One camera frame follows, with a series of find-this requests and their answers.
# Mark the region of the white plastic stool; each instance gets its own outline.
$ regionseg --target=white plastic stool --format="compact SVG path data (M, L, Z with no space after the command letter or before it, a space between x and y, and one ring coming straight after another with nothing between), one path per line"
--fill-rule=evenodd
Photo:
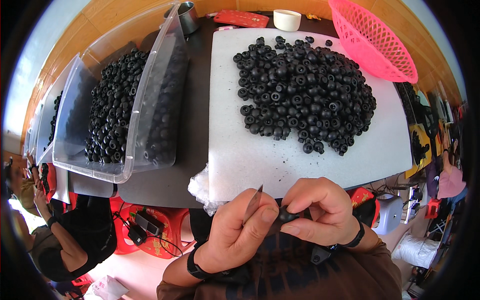
M379 195L377 199L380 203L380 224L372 230L377 234L389 234L400 224L403 200L391 194Z

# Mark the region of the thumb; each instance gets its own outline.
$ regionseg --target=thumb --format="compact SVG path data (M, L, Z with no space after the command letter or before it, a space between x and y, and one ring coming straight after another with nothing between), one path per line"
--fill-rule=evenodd
M277 216L278 207L273 205L260 207L247 221L236 243L241 247L256 247L255 249L257 249Z
M331 234L331 229L331 225L318 223L305 218L299 218L285 223L280 231L293 235L301 240L323 245L325 237Z

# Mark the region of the dark table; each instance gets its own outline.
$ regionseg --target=dark table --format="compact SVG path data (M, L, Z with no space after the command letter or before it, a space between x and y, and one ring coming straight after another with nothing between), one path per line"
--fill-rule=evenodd
M268 28L273 25L273 13ZM73 192L85 194L109 194L116 189L119 196L129 203L163 207L201 208L187 187L190 178L205 168L208 162L208 106L210 98L210 61L213 32L224 24L213 19L200 18L200 29L188 37L187 49L190 63L183 92L180 113L177 158L172 167L134 173L126 183L102 182L93 184L85 176L70 176ZM330 20L309 20L304 15L300 31L338 37Z

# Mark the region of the person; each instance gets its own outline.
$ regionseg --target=person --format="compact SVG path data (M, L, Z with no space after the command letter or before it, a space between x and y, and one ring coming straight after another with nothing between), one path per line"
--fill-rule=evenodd
M76 208L58 217L50 214L40 189L34 201L47 225L32 234L20 212L13 211L25 247L46 278L75 280L115 251L117 237L108 198L78 195Z
M35 165L33 157L27 152L27 159L30 163L31 178L24 179L22 170L20 167L13 166L13 159L10 157L9 163L5 166L6 184L7 184L7 196L9 198L16 197L22 207L29 213L40 216L35 203L33 201L35 197L35 191L40 186L40 176L38 173L38 167Z
M457 167L450 163L450 152L448 150L448 136L444 133L443 136L443 171L440 173L438 179L438 193L437 199L446 198L449 203L452 203L450 212L455 210L456 204L465 198L468 192L467 183L463 181L463 173ZM458 142L454 143L453 152L456 152Z
M268 237L279 208L263 192L260 205L242 226L255 190L248 189L219 207L208 241L173 261L157 287L159 300L180 299L401 299L401 274L376 233L352 215L348 194L326 179L299 179L283 198L287 211L309 209ZM320 264L311 262L315 245L340 246ZM193 263L206 280L189 272ZM225 282L223 271L246 265L246 283Z

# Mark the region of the power adapter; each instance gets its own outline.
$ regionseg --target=power adapter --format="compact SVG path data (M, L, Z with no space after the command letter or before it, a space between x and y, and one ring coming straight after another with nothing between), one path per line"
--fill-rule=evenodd
M147 239L147 233L137 224L130 225L130 229L128 230L128 237L133 241L133 243L137 246L145 243Z

